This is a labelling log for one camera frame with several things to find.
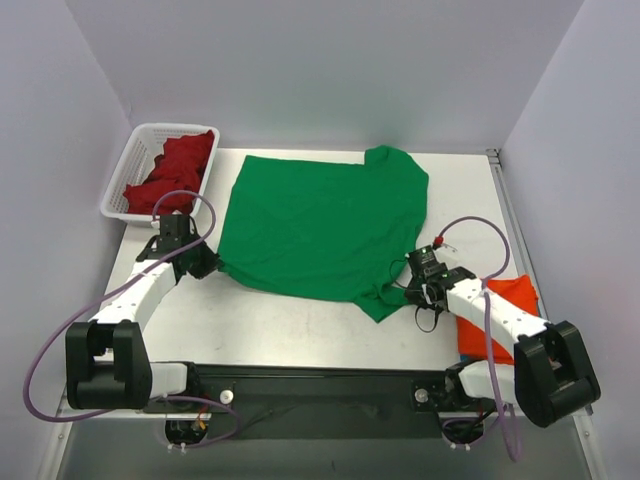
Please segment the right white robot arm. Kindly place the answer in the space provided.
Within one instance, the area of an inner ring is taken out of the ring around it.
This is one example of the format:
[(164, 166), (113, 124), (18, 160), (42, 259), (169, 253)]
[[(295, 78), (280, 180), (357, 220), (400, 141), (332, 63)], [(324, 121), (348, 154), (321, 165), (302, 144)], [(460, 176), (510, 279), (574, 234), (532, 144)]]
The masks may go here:
[(449, 268), (430, 246), (406, 255), (411, 305), (462, 317), (505, 349), (512, 363), (460, 362), (446, 370), (443, 395), (465, 408), (476, 399), (518, 407), (546, 428), (601, 398), (601, 388), (581, 333), (572, 323), (552, 323), (526, 312), (483, 286), (464, 267)]

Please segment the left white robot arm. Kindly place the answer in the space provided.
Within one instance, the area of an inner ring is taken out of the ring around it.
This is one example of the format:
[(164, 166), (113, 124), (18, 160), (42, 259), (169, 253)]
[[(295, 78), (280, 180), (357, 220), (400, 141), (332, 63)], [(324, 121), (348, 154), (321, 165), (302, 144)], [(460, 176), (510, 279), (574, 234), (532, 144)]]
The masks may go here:
[(135, 258), (121, 287), (87, 322), (65, 334), (66, 390), (76, 410), (143, 409), (166, 396), (182, 412), (195, 409), (202, 387), (188, 362), (151, 361), (143, 331), (162, 299), (186, 275), (203, 279), (221, 266), (187, 215), (162, 215), (159, 233)]

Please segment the green t shirt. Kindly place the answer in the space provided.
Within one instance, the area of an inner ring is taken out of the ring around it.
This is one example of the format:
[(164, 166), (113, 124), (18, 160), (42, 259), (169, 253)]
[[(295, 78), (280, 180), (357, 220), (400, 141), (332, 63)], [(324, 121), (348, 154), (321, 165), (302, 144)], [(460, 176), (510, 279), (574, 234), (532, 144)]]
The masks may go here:
[(219, 241), (222, 270), (270, 293), (359, 307), (381, 322), (427, 217), (429, 174), (379, 146), (361, 164), (246, 156)]

